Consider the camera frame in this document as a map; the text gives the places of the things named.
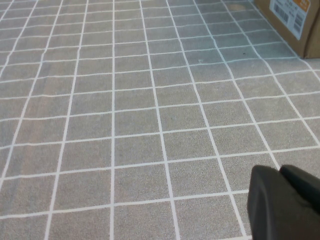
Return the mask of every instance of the orange label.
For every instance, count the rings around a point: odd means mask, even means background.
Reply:
[[[310,6],[309,0],[293,0],[303,11],[307,12]]]

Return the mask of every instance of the white grid line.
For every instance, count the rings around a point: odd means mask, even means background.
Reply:
[[[193,0],[193,3],[194,5],[196,6],[197,10],[199,13],[200,10],[196,4],[196,2]],[[197,100],[199,102],[199,106],[200,106],[200,109],[201,109],[201,113],[202,113],[202,117],[204,119],[204,122],[205,122],[205,126],[206,126],[206,130],[209,134],[209,137],[210,137],[210,141],[211,141],[211,144],[213,146],[213,149],[214,149],[214,152],[215,152],[215,155],[217,156],[217,161],[218,161],[218,165],[219,165],[219,168],[220,168],[220,171],[221,171],[221,174],[222,174],[222,177],[223,177],[223,180],[224,180],[224,183],[225,183],[225,186],[226,186],[226,189],[227,189],[227,192],[229,193],[229,197],[230,197],[230,200],[231,200],[231,203],[232,203],[232,207],[234,209],[234,212],[235,212],[235,215],[236,215],[236,218],[237,218],[237,221],[239,223],[239,227],[240,227],[240,230],[241,230],[241,233],[242,235],[245,237],[247,236],[246,234],[246,230],[245,230],[245,227],[243,225],[243,222],[242,222],[242,219],[240,217],[240,213],[238,211],[238,207],[236,205],[236,201],[235,201],[235,198],[234,196],[232,195],[232,192],[231,192],[231,187],[230,187],[230,184],[229,184],[229,181],[228,181],[228,178],[227,178],[227,175],[225,173],[225,170],[224,170],[224,167],[223,167],[223,164],[222,164],[222,161],[221,161],[221,158],[220,158],[220,155],[219,155],[219,151],[218,151],[218,148],[217,148],[217,145],[215,143],[215,140],[213,138],[213,134],[211,132],[211,129],[210,129],[210,125],[209,125],[209,122],[208,122],[208,119],[207,119],[207,116],[206,116],[206,113],[205,113],[205,110],[204,110],[204,107],[202,105],[202,101],[201,101],[201,98],[200,98],[200,95],[198,93],[198,90],[197,90],[197,87],[196,87],[196,84],[195,84],[195,80],[194,80],[194,77],[193,77],[193,74],[191,72],[191,69],[190,69],[190,66],[189,66],[189,62],[188,62],[188,59],[186,57],[186,54],[184,52],[184,47],[183,47],[183,43],[180,39],[180,35],[179,35],[179,32],[178,32],[178,29],[176,27],[176,23],[175,23],[175,20],[173,18],[173,15],[172,15],[172,12],[171,12],[171,9],[170,9],[170,6],[169,6],[169,3],[168,3],[168,0],[166,0],[166,4],[168,6],[168,9],[169,9],[169,12],[170,12],[170,15],[171,15],[171,19],[172,19],[172,22],[173,22],[173,25],[174,25],[174,28],[175,28],[175,33],[179,39],[179,42],[180,42],[180,47],[181,47],[181,50],[182,50],[182,54],[183,54],[183,58],[184,58],[184,61],[187,65],[187,69],[188,69],[188,72],[189,72],[189,75],[190,75],[190,78],[191,78],[191,81],[193,83],[193,89],[194,89],[194,92],[196,94],[196,97],[197,97]]]
[[[163,134],[162,123],[161,123],[161,118],[160,118],[160,111],[159,111],[156,85],[155,85],[154,74],[153,74],[153,67],[152,67],[152,63],[151,63],[151,56],[150,56],[150,50],[149,50],[147,30],[146,30],[146,25],[145,25],[144,12],[143,12],[143,8],[142,8],[142,1],[139,0],[139,3],[140,3],[140,12],[141,12],[141,18],[142,18],[146,51],[147,51],[147,55],[148,55],[148,63],[149,63],[150,77],[151,77],[151,83],[152,83],[152,89],[153,89],[154,104],[155,104],[155,108],[156,108],[156,116],[157,116],[158,128],[159,128],[159,133],[160,133],[165,175],[166,175],[167,187],[168,187],[168,192],[169,192],[169,197],[170,197],[169,199],[170,199],[173,225],[174,225],[174,231],[175,231],[175,239],[180,240],[181,237],[180,237],[180,231],[179,231],[179,224],[178,224],[178,218],[177,218],[177,212],[176,212],[176,206],[175,206],[175,200],[174,200],[174,193],[173,193],[173,188],[172,188],[172,184],[171,184],[164,134]]]
[[[86,0],[86,6],[85,6],[85,12],[84,12],[83,24],[82,24],[82,31],[81,31],[82,33],[85,30],[85,22],[86,22],[87,10],[88,10],[88,3],[89,3],[89,0]],[[68,132],[69,119],[70,119],[70,113],[71,113],[71,106],[72,106],[72,100],[73,100],[73,93],[75,91],[75,85],[76,85],[76,79],[77,79],[77,71],[78,71],[78,64],[79,64],[79,58],[80,58],[80,50],[81,50],[81,45],[82,45],[82,39],[83,39],[83,34],[81,34],[81,37],[80,37],[80,40],[79,40],[79,48],[78,48],[78,51],[77,51],[77,61],[75,63],[71,94],[70,94],[69,104],[68,104],[67,118],[65,120],[65,126],[64,126],[64,130],[63,130],[62,144],[61,144],[60,153],[59,153],[59,159],[58,159],[58,163],[57,163],[56,176],[55,176],[55,179],[54,179],[54,185],[53,185],[53,191],[52,191],[52,197],[51,197],[51,203],[50,203],[50,208],[49,208],[48,219],[47,219],[47,222],[46,222],[44,240],[48,240],[49,234],[50,234],[51,220],[52,220],[52,215],[53,215],[53,211],[54,211],[54,207],[55,207],[56,194],[57,194],[57,189],[58,189],[59,174],[60,174],[60,170],[61,170],[62,158],[63,158],[64,149],[65,149],[65,145],[66,145],[66,139],[67,139],[67,132]]]
[[[109,235],[110,240],[115,239],[115,0],[112,0],[112,100],[111,100],[111,176],[110,176],[110,223],[109,223]]]

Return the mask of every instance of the tiled floor mat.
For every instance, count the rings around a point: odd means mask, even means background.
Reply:
[[[248,0],[0,0],[0,239],[251,239],[254,165],[320,177],[319,102]]]

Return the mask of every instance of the grid square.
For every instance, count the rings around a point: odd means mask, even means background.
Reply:
[[[250,46],[225,48],[220,51],[227,62],[234,60],[258,59],[258,56]]]
[[[115,135],[155,133],[159,131],[156,110],[115,113]]]
[[[227,12],[214,12],[203,14],[203,19],[207,24],[232,23],[233,19]]]
[[[262,60],[243,60],[228,63],[234,78],[254,77],[271,74]]]
[[[257,122],[298,118],[285,97],[252,99],[246,103]]]
[[[233,35],[222,35],[214,37],[218,48],[228,48],[249,45],[249,42],[242,33]]]
[[[221,155],[265,151],[255,126],[236,126],[211,130]]]
[[[169,197],[164,164],[116,169],[114,201],[138,202]]]
[[[248,32],[246,35],[252,44],[266,44],[282,41],[274,30]]]
[[[67,140],[111,136],[111,114],[75,116],[70,118]]]
[[[187,15],[187,16],[174,16],[173,17],[175,25],[177,27],[182,27],[186,25],[202,25],[204,22],[202,21],[201,16],[198,15]]]
[[[148,41],[178,38],[174,27],[146,29],[146,36]]]
[[[199,106],[175,106],[161,108],[160,118],[164,131],[206,127]]]
[[[287,94],[320,91],[320,82],[312,72],[297,72],[276,76]]]
[[[320,120],[319,119],[310,119],[306,121],[306,124],[308,124],[309,128],[312,130],[312,132],[315,134],[315,136],[320,139]]]
[[[148,46],[151,54],[181,51],[181,46],[178,39],[165,40],[165,41],[151,41],[151,42],[148,42]]]
[[[275,74],[309,69],[299,59],[268,59],[266,62]]]
[[[238,24],[244,32],[256,30],[272,30],[270,24],[264,19],[252,19],[247,21],[239,21]]]
[[[0,121],[0,147],[8,146],[12,143],[17,125],[17,120]]]
[[[182,67],[186,61],[182,53],[168,53],[151,55],[151,64],[153,69],[164,69],[170,67]]]
[[[2,29],[0,40],[15,39],[19,36],[21,29]]]
[[[275,152],[274,157],[280,166],[284,164],[294,165],[320,178],[319,154],[320,149],[303,149],[299,151]]]
[[[148,56],[118,57],[114,60],[114,65],[116,72],[149,69]]]
[[[57,170],[60,144],[15,146],[6,176],[53,173]]]
[[[115,110],[142,109],[155,107],[155,97],[152,89],[116,91]]]
[[[252,122],[244,103],[241,101],[205,104],[203,108],[210,126]]]
[[[65,116],[68,113],[69,96],[32,97],[25,110],[26,118]]]
[[[216,35],[224,34],[239,34],[241,30],[234,22],[208,24],[210,33],[215,37]]]
[[[173,16],[199,14],[195,5],[175,6],[172,7],[170,10]]]
[[[110,202],[110,171],[61,174],[54,209],[75,209]]]
[[[85,10],[85,5],[67,5],[61,7],[60,14],[79,14],[84,13]]]
[[[109,166],[111,166],[111,140],[109,139],[71,142],[64,147],[62,171]]]
[[[80,42],[80,35],[60,35],[52,36],[50,39],[49,47],[68,47],[78,46]]]
[[[48,211],[54,181],[54,176],[5,180],[0,192],[0,214]]]
[[[54,27],[52,34],[81,34],[82,25],[82,23],[74,23],[72,25],[58,25]]]
[[[83,46],[80,50],[80,59],[112,57],[112,46]]]
[[[156,96],[159,106],[198,103],[197,95],[192,85],[157,88]]]
[[[23,120],[16,138],[18,144],[62,141],[65,118]]]
[[[112,32],[84,34],[82,45],[112,44]]]
[[[13,46],[15,45],[15,40],[14,39],[7,39],[7,40],[1,40],[1,45],[0,45],[0,51],[11,51]]]
[[[146,54],[147,46],[145,42],[116,44],[114,47],[114,55],[116,57]]]
[[[73,77],[45,77],[37,79],[32,95],[59,95],[71,92]]]
[[[165,7],[164,8],[143,8],[143,18],[144,20],[148,18],[157,18],[157,17],[170,17],[169,9],[167,8],[166,3],[164,2]]]
[[[241,235],[229,196],[175,202],[181,239],[226,239]]]
[[[139,10],[128,10],[128,11],[115,11],[114,19],[115,20],[126,20],[126,19],[140,19],[141,11]]]
[[[87,22],[84,25],[84,32],[86,34],[92,32],[112,31],[112,22]]]
[[[236,81],[244,98],[279,96],[282,91],[272,76],[242,79]]]
[[[23,17],[28,17],[31,13],[31,9],[16,9],[16,10],[11,10],[7,11],[4,15],[4,19],[13,19],[13,18],[23,18]]]
[[[208,36],[209,33],[205,25],[189,25],[177,27],[180,38]]]
[[[226,192],[216,159],[169,163],[175,197]]]
[[[107,91],[112,89],[112,75],[99,74],[93,76],[77,76],[74,86],[75,93]]]
[[[22,64],[6,66],[2,72],[0,81],[17,80],[17,79],[32,79],[37,75],[38,64]]]
[[[115,165],[133,165],[164,160],[159,135],[115,139]]]
[[[114,30],[138,30],[143,29],[142,19],[118,20],[114,22]]]
[[[251,170],[255,165],[275,167],[269,154],[223,157],[221,161],[232,191],[249,189]]]
[[[76,61],[44,62],[39,77],[69,76],[75,74]]]
[[[154,70],[153,78],[156,86],[187,84],[192,82],[186,67]]]
[[[49,36],[52,26],[32,26],[25,28],[21,37]]]
[[[47,216],[32,216],[8,218],[0,220],[1,238],[10,236],[11,239],[42,239],[46,231]]]
[[[294,57],[294,53],[285,43],[271,43],[254,47],[257,53],[263,58],[286,58]]]
[[[231,12],[232,16],[236,21],[249,20],[249,19],[262,19],[260,14],[256,10],[246,10],[246,11],[237,11]]]
[[[53,25],[55,22],[56,16],[32,16],[29,18],[27,26],[37,26],[37,25]]]
[[[56,24],[78,24],[83,23],[85,14],[72,14],[72,15],[59,15]]]
[[[117,206],[114,209],[115,239],[175,239],[169,202]]]
[[[86,238],[102,240],[109,237],[109,220],[108,208],[54,214],[50,227],[50,240]]]
[[[301,121],[275,122],[259,125],[271,150],[315,146],[311,134]]]
[[[102,2],[101,4],[90,4],[88,5],[87,11],[89,13],[92,12],[100,12],[100,11],[112,11],[113,5],[111,2]]]
[[[2,98],[27,97],[33,82],[33,80],[1,82],[0,95]]]
[[[13,52],[8,64],[39,63],[43,52],[42,50]]]
[[[173,27],[171,17],[146,18],[144,19],[145,28]]]
[[[116,90],[152,87],[149,71],[118,73],[115,75],[114,81]]]
[[[293,105],[303,117],[320,116],[320,94],[298,95],[290,97]]]
[[[195,82],[211,82],[231,79],[224,63],[190,67]]]
[[[215,49],[214,41],[209,36],[185,38],[181,42],[185,51]]]
[[[223,3],[203,4],[203,5],[198,5],[198,8],[202,14],[209,14],[209,13],[225,12],[226,11],[226,8],[223,5]]]
[[[203,103],[240,99],[240,95],[232,81],[197,84],[196,89]]]
[[[87,12],[85,21],[89,22],[98,22],[98,21],[112,21],[112,12]]]
[[[164,144],[168,160],[215,155],[207,130],[166,133]]]
[[[185,53],[190,65],[221,63],[222,59],[216,49],[206,51],[189,51]]]
[[[71,114],[103,113],[112,109],[112,93],[97,92],[73,96]]]
[[[250,235],[252,234],[252,232],[251,232],[250,221],[249,221],[248,210],[247,210],[248,193],[236,194],[234,195],[234,200],[238,208],[245,232],[246,234]]]
[[[112,72],[112,59],[80,60],[77,74],[103,74]]]
[[[20,118],[26,99],[0,99],[0,119]]]

